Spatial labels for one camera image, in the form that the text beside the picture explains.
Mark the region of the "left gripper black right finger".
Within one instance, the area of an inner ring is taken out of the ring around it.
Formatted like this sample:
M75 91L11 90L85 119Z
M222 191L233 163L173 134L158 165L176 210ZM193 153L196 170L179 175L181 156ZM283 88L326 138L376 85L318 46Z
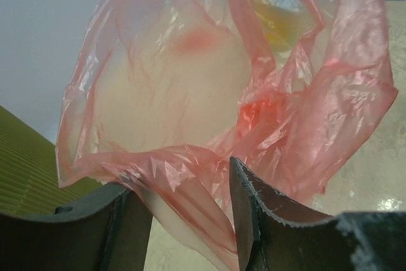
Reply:
M235 157L229 182L241 270L405 270L405 212L327 215Z

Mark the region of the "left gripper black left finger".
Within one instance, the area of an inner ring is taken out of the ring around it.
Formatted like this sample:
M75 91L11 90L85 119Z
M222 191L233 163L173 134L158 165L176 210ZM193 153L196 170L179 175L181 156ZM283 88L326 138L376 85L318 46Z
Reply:
M143 270L152 214L108 183L51 215L1 214L1 270Z

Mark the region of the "red plastic trash bag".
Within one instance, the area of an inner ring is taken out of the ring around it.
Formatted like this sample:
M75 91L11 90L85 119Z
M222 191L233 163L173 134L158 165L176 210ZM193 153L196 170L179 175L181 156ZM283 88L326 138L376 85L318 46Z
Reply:
M63 96L59 185L119 182L236 270L229 159L306 202L397 95L385 0L301 1L316 25L280 53L252 0L104 0Z

